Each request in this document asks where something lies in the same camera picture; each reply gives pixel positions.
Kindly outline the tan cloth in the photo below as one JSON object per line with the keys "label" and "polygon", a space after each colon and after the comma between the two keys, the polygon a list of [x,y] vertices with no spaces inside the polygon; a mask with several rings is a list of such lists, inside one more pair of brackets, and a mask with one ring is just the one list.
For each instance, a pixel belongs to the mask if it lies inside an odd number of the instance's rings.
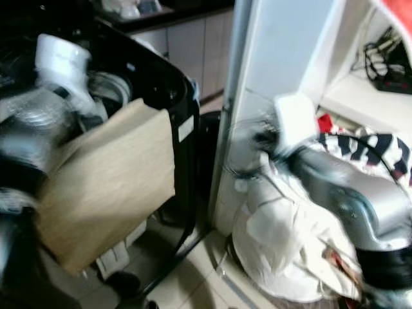
{"label": "tan cloth", "polygon": [[169,112],[138,99],[62,148],[39,195],[42,244],[71,276],[176,193]]}

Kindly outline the black top-load washing machine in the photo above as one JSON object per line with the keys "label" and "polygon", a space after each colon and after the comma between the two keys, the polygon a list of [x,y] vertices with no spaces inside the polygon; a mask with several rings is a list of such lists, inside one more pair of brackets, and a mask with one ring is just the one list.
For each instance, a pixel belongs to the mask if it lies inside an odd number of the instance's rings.
{"label": "black top-load washing machine", "polygon": [[[88,47],[94,70],[115,74],[126,80],[133,99],[142,99],[155,109],[166,109],[175,126],[198,119],[195,85],[179,68],[94,17],[91,10],[59,10],[51,5],[24,6],[4,12],[0,21],[6,44],[1,48],[3,99],[33,88],[33,50],[35,36],[52,33],[62,39]],[[174,249],[150,253],[152,264],[147,283],[132,273],[118,274],[105,284],[118,295],[115,309],[138,309],[148,303],[148,294],[165,279],[189,252],[186,239],[196,227],[195,144],[197,136],[174,141],[174,179],[177,195],[169,203],[186,215],[185,226]],[[35,229],[39,218],[35,195],[47,180],[44,170],[32,164],[15,162],[1,176],[0,202],[6,211],[0,215],[3,275],[0,309],[80,309],[79,300],[54,285],[39,251],[41,238]]]}

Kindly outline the white shelf unit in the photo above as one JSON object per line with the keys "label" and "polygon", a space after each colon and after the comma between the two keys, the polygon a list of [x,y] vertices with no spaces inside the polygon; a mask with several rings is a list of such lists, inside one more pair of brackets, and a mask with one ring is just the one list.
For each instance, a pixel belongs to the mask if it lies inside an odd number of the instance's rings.
{"label": "white shelf unit", "polygon": [[412,95],[379,91],[361,65],[365,44],[392,22],[373,0],[238,0],[229,79],[217,142],[209,221],[228,236],[247,184],[233,170],[256,159],[253,127],[278,95],[302,93],[315,106],[412,146]]}

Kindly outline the black and white striped garment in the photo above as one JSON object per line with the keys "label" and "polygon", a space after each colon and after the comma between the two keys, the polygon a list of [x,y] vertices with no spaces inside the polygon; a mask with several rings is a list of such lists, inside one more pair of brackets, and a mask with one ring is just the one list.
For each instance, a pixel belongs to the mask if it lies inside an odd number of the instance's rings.
{"label": "black and white striped garment", "polygon": [[412,192],[412,147],[393,133],[321,133],[311,148],[330,153],[363,173],[391,178]]}

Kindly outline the beige counter cabinet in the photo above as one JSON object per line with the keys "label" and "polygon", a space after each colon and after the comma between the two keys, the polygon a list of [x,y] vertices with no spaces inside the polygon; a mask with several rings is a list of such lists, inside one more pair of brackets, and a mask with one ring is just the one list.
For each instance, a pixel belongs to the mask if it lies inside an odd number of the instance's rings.
{"label": "beige counter cabinet", "polygon": [[235,0],[91,0],[101,19],[194,80],[206,101],[225,87]]}

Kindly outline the red cloth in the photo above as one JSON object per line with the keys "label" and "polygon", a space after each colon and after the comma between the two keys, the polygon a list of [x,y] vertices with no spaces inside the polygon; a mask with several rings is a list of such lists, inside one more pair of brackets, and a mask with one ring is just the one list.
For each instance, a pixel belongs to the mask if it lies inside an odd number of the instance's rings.
{"label": "red cloth", "polygon": [[373,0],[407,41],[412,42],[412,0]]}

